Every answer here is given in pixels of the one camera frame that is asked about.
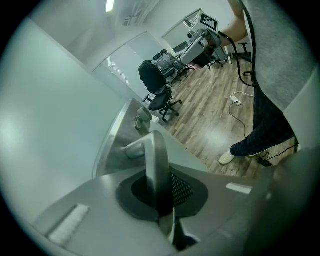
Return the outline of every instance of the dark pants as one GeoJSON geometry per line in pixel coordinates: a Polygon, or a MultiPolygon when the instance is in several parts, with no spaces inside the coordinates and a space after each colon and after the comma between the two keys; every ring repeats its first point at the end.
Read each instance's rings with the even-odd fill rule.
{"type": "Polygon", "coordinates": [[[257,154],[279,145],[295,134],[280,109],[261,91],[254,82],[253,132],[243,141],[234,144],[230,152],[236,157],[257,154]]]}

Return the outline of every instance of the white sneaker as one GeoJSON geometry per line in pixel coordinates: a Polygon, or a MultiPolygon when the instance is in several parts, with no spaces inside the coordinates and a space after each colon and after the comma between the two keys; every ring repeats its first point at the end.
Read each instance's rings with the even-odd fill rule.
{"type": "Polygon", "coordinates": [[[235,158],[235,156],[232,155],[232,154],[230,153],[230,150],[229,150],[228,152],[224,153],[224,154],[220,157],[219,162],[220,162],[220,164],[222,164],[222,165],[226,165],[226,164],[229,164],[234,158],[235,158]]]}
{"type": "Polygon", "coordinates": [[[247,157],[247,158],[253,158],[253,157],[257,156],[257,155],[260,155],[261,153],[266,152],[267,150],[268,150],[268,149],[266,149],[266,150],[264,150],[264,151],[261,151],[261,152],[259,152],[259,153],[256,153],[256,154],[247,155],[246,157],[247,157]]]}

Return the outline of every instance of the person's arm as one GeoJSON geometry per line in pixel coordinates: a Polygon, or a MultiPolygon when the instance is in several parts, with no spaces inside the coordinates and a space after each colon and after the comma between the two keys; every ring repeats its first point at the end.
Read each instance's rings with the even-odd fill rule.
{"type": "MultiPolygon", "coordinates": [[[[238,0],[228,0],[231,9],[234,13],[234,19],[231,24],[222,32],[230,37],[234,42],[240,41],[248,36],[246,23],[245,23],[245,14],[244,9],[238,0]]],[[[228,46],[231,43],[225,37],[221,36],[222,47],[228,46]]]]}

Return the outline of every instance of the gray sweater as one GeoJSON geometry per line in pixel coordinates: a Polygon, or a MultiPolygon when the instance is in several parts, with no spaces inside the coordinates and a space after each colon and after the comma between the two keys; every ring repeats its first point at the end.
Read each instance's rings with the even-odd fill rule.
{"type": "Polygon", "coordinates": [[[264,94],[284,111],[309,80],[317,61],[296,24],[273,0],[242,2],[255,33],[256,79],[264,94]]]}

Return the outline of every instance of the office chair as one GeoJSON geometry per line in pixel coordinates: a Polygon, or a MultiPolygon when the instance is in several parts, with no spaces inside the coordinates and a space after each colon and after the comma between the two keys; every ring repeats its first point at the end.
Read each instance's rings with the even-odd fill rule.
{"type": "MultiPolygon", "coordinates": [[[[247,42],[240,42],[240,43],[238,43],[238,45],[241,45],[241,46],[243,47],[243,49],[244,49],[244,53],[241,54],[241,58],[242,58],[243,60],[247,61],[247,62],[252,63],[251,53],[247,51],[247,47],[246,47],[247,44],[248,44],[247,42]]],[[[245,71],[245,72],[243,72],[242,74],[243,74],[243,76],[245,77],[246,74],[250,74],[250,75],[251,75],[251,73],[252,73],[252,71],[245,71]]]]}
{"type": "Polygon", "coordinates": [[[169,87],[167,87],[167,81],[164,75],[161,73],[159,68],[151,64],[151,61],[145,60],[141,66],[139,67],[140,79],[143,81],[145,87],[148,91],[156,95],[152,100],[149,98],[149,94],[144,98],[143,102],[149,101],[151,104],[149,105],[150,111],[158,111],[160,115],[162,115],[162,120],[167,122],[166,115],[169,110],[173,111],[175,115],[178,117],[179,113],[175,111],[172,107],[178,103],[182,104],[182,100],[177,100],[175,102],[171,102],[173,99],[172,91],[169,87]]]}
{"type": "Polygon", "coordinates": [[[225,54],[224,50],[222,49],[221,46],[219,46],[218,48],[214,49],[214,52],[212,53],[212,62],[211,64],[208,64],[208,69],[211,70],[211,67],[214,64],[219,64],[222,68],[224,67],[224,65],[221,62],[227,62],[228,57],[231,55],[231,53],[225,54]]]}
{"type": "Polygon", "coordinates": [[[165,79],[169,78],[169,77],[172,77],[175,73],[176,73],[176,69],[174,67],[172,68],[168,68],[168,67],[162,67],[161,66],[161,57],[163,58],[163,51],[159,52],[156,56],[153,57],[153,60],[155,61],[154,64],[159,68],[159,70],[161,72],[163,72],[163,76],[165,79]]]}

